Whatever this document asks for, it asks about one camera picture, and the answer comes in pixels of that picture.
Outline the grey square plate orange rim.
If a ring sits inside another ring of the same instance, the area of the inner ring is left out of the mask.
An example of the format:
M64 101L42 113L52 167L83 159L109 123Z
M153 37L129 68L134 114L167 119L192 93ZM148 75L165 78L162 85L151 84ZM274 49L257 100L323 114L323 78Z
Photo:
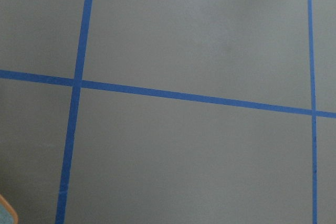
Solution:
M18 215L10 203L1 195L1 224L18 224Z

